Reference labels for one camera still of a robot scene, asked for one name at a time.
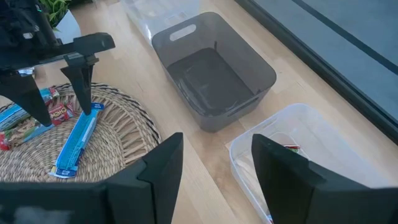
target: wooden table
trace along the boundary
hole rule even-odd
[[[261,223],[234,180],[231,141],[292,103],[321,113],[348,144],[386,178],[398,183],[398,147],[233,0],[204,0],[201,10],[220,14],[277,72],[277,82],[258,108],[215,134],[205,133],[171,83],[156,53],[117,0],[72,10],[82,34],[107,32],[116,48],[98,54],[94,82],[112,85],[139,100],[165,139],[184,133],[183,177],[173,223]],[[39,87],[65,83],[65,62],[46,65]]]

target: round wicker mat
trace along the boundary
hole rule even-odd
[[[48,130],[11,151],[0,151],[0,182],[97,182],[148,153],[160,142],[160,134],[142,106],[130,96],[105,84],[91,85],[93,102],[103,103],[95,131],[80,158],[75,178],[48,175],[79,115]],[[71,84],[55,86],[75,111],[81,108]],[[0,108],[0,112],[11,105]]]

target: blue packaged snack bar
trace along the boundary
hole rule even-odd
[[[90,115],[81,113],[58,159],[55,161],[50,175],[59,178],[71,178],[76,176],[79,158],[84,153],[85,147],[94,132],[97,123],[97,115],[102,110],[104,110],[104,105],[101,103],[92,103]]]
[[[40,94],[46,105],[49,105],[53,98],[59,96],[54,88],[44,88],[40,90]],[[12,105],[10,108],[0,113],[0,131],[11,129],[16,124],[28,118],[30,115],[18,105]]]

